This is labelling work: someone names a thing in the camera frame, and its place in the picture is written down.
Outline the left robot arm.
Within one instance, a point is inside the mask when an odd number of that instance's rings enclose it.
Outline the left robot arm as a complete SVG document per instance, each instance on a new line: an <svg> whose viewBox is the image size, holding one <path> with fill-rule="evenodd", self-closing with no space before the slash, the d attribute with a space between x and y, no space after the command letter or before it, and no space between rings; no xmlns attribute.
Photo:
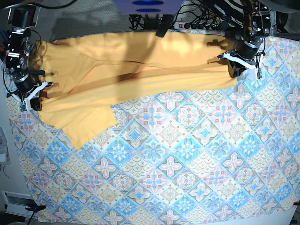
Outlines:
<svg viewBox="0 0 300 225"><path fill-rule="evenodd" d="M236 78L246 70L252 70L255 79L261 79L262 60L265 50L261 44L270 35L271 21L269 8L256 0L242 0L243 28L233 36L233 49L218 56L229 61L229 74Z"/></svg>

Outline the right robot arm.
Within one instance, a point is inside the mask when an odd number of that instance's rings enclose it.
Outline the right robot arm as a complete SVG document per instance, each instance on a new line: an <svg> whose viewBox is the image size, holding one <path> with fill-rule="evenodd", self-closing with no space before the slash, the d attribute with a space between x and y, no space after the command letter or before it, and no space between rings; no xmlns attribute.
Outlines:
<svg viewBox="0 0 300 225"><path fill-rule="evenodd" d="M19 112L41 111L41 97L45 88L53 86L52 82L41 81L40 76L45 75L43 70L35 70L30 65L30 56L37 53L33 51L30 43L31 33L34 31L37 20L34 5L16 4L9 7L7 22L12 25L8 32L0 32L4 38L4 48L0 51L2 60L2 74L7 75L16 86L10 90L3 82L7 91L6 98L13 97L17 101Z"/></svg>

